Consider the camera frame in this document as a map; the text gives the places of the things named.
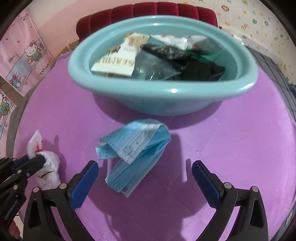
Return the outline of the grey plaid bed cover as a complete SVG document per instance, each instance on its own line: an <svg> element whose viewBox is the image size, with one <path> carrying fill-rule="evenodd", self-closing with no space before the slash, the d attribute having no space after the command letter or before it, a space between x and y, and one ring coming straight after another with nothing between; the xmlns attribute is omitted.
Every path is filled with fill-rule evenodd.
<svg viewBox="0 0 296 241"><path fill-rule="evenodd" d="M277 64L264 54L247 48L255 58L258 66L266 73L266 75L274 82L279 90L285 105L290 112L290 115L295 119L295 87L289 84L285 75L282 73ZM287 217L280 226L279 230L273 236L272 240L295 240L295 200L292 201L292 206Z"/></svg>

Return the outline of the red tufted velvet sofa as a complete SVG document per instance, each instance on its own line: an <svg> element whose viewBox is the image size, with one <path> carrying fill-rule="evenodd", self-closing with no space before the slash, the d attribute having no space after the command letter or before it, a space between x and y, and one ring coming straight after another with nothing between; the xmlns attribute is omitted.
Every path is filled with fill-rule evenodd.
<svg viewBox="0 0 296 241"><path fill-rule="evenodd" d="M211 9L189 4L146 2L118 6L113 9L107 9L85 16L77 22L76 34L79 38L79 42L82 42L97 30L116 22L140 16L156 15L182 16L200 20L218 27L217 16Z"/></svg>

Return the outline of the white red plastic bag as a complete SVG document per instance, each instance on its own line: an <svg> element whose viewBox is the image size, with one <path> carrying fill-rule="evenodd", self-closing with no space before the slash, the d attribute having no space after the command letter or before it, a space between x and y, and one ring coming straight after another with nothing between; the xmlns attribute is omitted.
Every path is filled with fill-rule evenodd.
<svg viewBox="0 0 296 241"><path fill-rule="evenodd" d="M35 173L38 185L42 190L50 190L57 188L60 184L60 176L58 173L60 160L59 157L51 151L43 150L43 138L39 130L33 134L27 144L27 154L29 159L41 155L46 162L43 167Z"/></svg>

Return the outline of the purple quilted table cover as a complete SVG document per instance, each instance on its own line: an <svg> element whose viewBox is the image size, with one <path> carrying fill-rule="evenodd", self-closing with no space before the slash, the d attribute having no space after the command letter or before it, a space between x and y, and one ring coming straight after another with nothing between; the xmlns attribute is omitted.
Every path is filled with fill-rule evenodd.
<svg viewBox="0 0 296 241"><path fill-rule="evenodd" d="M43 148L60 159L68 182L97 160L100 138L147 115L78 86L61 59L41 81L23 112L14 156L40 131ZM99 161L99 176L77 215L95 240L196 240L214 214L195 182L201 160L223 182L259 188L269 237L295 201L295 122L274 83L260 71L247 93L184 116L158 117L171 133L163 155L130 197L105 183L115 160Z"/></svg>

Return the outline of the brown cardboard box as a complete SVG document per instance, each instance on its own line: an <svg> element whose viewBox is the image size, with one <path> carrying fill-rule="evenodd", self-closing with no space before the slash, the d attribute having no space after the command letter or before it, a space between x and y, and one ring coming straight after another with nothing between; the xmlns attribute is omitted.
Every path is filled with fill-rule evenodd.
<svg viewBox="0 0 296 241"><path fill-rule="evenodd" d="M76 40L70 44L68 44L64 49L61 51L61 54L73 51L79 44L79 40Z"/></svg>

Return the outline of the small black packet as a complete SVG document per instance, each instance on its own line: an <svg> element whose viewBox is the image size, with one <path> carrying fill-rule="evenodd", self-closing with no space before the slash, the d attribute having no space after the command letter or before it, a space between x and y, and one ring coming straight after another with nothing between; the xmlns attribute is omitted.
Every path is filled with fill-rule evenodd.
<svg viewBox="0 0 296 241"><path fill-rule="evenodd" d="M191 58L190 53L170 46L145 44L142 45L142 50L166 60L183 60Z"/></svg>

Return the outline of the brown white snack packet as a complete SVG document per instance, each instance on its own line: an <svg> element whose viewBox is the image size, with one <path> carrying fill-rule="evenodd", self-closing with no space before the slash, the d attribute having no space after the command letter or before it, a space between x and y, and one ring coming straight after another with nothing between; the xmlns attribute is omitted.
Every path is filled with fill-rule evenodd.
<svg viewBox="0 0 296 241"><path fill-rule="evenodd" d="M151 38L143 33L128 33L119 46L109 48L108 53L97 60L91 67L93 73L113 74L131 77L135 59L142 50L142 45Z"/></svg>

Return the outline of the white orange snack packet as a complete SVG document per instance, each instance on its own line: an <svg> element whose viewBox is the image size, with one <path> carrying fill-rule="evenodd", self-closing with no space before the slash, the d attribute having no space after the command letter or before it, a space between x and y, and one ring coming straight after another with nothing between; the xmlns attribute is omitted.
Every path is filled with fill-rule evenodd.
<svg viewBox="0 0 296 241"><path fill-rule="evenodd" d="M151 38L180 50L199 50L208 39L201 35L189 35L180 38L171 35L151 35Z"/></svg>

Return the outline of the black knit glove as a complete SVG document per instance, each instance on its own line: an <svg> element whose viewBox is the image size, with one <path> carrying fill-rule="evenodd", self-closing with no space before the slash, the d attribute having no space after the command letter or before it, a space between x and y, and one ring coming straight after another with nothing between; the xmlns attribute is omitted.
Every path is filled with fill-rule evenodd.
<svg viewBox="0 0 296 241"><path fill-rule="evenodd" d="M217 65L216 63L201 62L197 59L192 59L187 67L175 76L169 77L166 80L175 81L219 81L225 73L224 66Z"/></svg>

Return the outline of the blue face mask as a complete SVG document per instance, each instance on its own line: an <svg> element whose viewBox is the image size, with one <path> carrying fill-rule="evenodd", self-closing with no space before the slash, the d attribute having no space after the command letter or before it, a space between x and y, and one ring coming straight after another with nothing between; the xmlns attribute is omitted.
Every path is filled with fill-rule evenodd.
<svg viewBox="0 0 296 241"><path fill-rule="evenodd" d="M95 148L98 159L119 158L105 178L106 184L128 198L170 141L168 127L152 119L133 121L100 138Z"/></svg>

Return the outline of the clear zip bag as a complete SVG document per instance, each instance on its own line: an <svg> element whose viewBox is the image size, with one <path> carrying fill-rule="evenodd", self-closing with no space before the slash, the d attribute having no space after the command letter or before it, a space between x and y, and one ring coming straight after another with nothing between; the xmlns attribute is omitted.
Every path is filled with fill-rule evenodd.
<svg viewBox="0 0 296 241"><path fill-rule="evenodd" d="M180 75L180 72L173 68L168 61L162 60L146 51L141 51L135 59L134 71L131 78L141 80L169 80L177 75Z"/></svg>

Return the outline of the pink hello kitty curtain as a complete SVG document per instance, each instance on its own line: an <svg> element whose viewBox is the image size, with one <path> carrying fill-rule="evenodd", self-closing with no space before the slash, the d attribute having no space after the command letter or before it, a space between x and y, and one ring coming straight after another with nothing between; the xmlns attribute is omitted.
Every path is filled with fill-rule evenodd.
<svg viewBox="0 0 296 241"><path fill-rule="evenodd" d="M23 10L1 39L1 77L25 96L48 74L52 61L28 10Z"/></svg>

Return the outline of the light blue plastic basin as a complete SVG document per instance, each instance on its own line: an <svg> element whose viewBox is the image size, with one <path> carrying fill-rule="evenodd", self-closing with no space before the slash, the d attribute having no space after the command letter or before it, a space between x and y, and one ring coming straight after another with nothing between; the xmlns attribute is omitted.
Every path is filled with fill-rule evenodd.
<svg viewBox="0 0 296 241"><path fill-rule="evenodd" d="M135 80L95 75L90 68L126 34L203 35L218 42L222 51L209 57L225 67L219 81ZM82 41L68 62L68 73L84 89L110 96L141 113L174 116L193 113L212 102L248 92L258 80L258 67L249 50L219 28L181 16L142 16L104 27Z"/></svg>

